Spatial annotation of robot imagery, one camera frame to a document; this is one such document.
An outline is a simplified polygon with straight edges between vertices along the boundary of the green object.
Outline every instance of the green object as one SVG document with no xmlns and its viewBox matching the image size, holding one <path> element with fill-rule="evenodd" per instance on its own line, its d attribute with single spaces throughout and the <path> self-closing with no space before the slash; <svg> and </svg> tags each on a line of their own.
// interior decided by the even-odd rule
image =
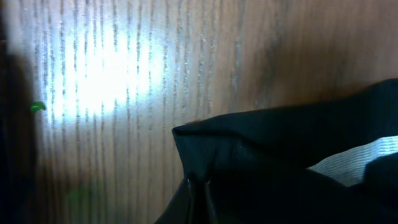
<svg viewBox="0 0 398 224">
<path fill-rule="evenodd" d="M 30 106 L 30 111 L 32 114 L 36 114 L 39 110 L 45 110 L 45 104 L 41 101 L 33 102 Z"/>
</svg>

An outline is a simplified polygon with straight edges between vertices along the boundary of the black cloth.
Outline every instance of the black cloth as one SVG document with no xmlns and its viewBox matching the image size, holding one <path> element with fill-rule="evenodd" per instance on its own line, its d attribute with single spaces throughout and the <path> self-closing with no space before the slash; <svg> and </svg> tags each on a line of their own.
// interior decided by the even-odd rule
<svg viewBox="0 0 398 224">
<path fill-rule="evenodd" d="M 398 80 L 327 103 L 217 116 L 173 135 L 185 178 L 157 223 L 398 223 L 389 199 L 398 155 L 368 164 L 352 187 L 306 169 L 398 135 Z"/>
</svg>

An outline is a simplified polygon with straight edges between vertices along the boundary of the wood grain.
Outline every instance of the wood grain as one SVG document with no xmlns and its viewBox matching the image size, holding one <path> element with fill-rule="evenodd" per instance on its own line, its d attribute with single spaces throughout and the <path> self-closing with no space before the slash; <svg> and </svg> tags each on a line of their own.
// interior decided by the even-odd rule
<svg viewBox="0 0 398 224">
<path fill-rule="evenodd" d="M 41 223 L 154 223 L 171 129 L 398 77 L 395 0 L 5 0 L 37 115 Z"/>
</svg>

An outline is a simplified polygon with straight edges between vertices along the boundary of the white fabric strip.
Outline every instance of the white fabric strip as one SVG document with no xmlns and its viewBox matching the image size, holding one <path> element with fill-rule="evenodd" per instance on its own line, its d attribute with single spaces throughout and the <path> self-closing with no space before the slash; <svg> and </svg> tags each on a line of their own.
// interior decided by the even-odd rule
<svg viewBox="0 0 398 224">
<path fill-rule="evenodd" d="M 395 152 L 398 152 L 398 136 L 385 137 L 327 157 L 308 169 L 351 186 L 362 182 L 367 163 Z"/>
</svg>

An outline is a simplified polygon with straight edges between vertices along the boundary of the green blurry spot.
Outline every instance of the green blurry spot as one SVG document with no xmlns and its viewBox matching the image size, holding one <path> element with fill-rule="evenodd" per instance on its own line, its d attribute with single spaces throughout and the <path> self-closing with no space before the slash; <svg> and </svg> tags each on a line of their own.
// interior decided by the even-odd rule
<svg viewBox="0 0 398 224">
<path fill-rule="evenodd" d="M 32 114 L 36 114 L 39 110 L 45 110 L 45 105 L 41 101 L 33 102 L 30 106 L 30 111 Z"/>
</svg>

